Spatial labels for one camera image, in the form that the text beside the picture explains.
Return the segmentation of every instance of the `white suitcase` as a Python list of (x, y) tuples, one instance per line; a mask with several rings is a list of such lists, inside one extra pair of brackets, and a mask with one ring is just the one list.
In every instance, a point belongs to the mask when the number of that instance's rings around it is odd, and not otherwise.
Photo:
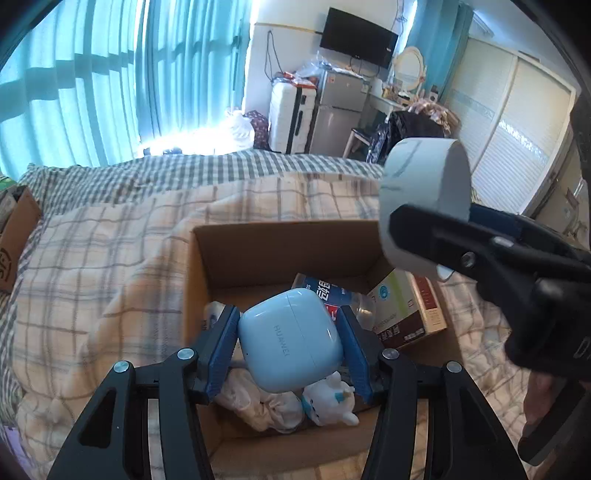
[(306, 149), (316, 90), (287, 82), (273, 85), (269, 107), (269, 146), (280, 153)]

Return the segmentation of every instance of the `bottle label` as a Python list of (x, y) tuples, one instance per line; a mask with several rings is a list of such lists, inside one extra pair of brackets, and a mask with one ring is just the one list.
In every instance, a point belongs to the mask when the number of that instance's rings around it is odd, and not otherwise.
[(353, 303), (353, 292), (313, 277), (306, 277), (302, 288), (316, 292), (320, 300), (324, 302), (333, 322), (336, 320), (336, 311), (339, 307)]

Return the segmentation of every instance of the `cardboard box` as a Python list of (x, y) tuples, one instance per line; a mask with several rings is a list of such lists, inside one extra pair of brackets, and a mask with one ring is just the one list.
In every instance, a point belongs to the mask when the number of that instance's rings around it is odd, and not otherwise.
[(374, 332), (384, 346), (400, 348), (446, 328), (433, 284), (399, 268), (370, 293), (375, 301)]
[[(392, 270), (382, 255), (378, 225), (369, 220), (204, 226), (193, 231), (189, 248), (186, 345), (199, 335), (204, 306), (212, 300), (244, 311), (288, 290), (300, 271), (368, 293)], [(453, 328), (404, 353), (429, 365), (461, 360)], [(214, 473), (250, 476), (314, 467), (369, 449), (379, 408), (359, 413), (357, 427), (313, 426), (289, 435), (257, 433), (214, 404), (198, 410)]]
[(20, 198), (0, 235), (0, 290), (7, 293), (12, 291), (17, 279), (22, 250), (41, 218), (41, 210), (29, 188), (18, 187), (17, 192)]

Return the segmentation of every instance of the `curtain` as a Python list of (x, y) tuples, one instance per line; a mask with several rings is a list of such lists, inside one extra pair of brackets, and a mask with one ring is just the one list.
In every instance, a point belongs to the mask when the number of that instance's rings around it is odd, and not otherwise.
[(0, 169), (134, 157), (135, 0), (63, 0), (0, 72)]
[(142, 141), (218, 124), (244, 93), (251, 0), (145, 0), (138, 45)]
[(407, 46), (417, 47), (427, 66), (423, 88), (445, 90), (466, 49), (472, 7), (458, 0), (419, 0)]

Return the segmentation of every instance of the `silver mini fridge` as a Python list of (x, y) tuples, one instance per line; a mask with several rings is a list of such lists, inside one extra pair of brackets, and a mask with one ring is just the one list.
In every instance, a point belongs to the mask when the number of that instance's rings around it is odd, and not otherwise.
[(342, 157), (351, 129), (361, 118), (368, 85), (360, 77), (327, 70), (318, 88), (309, 152)]

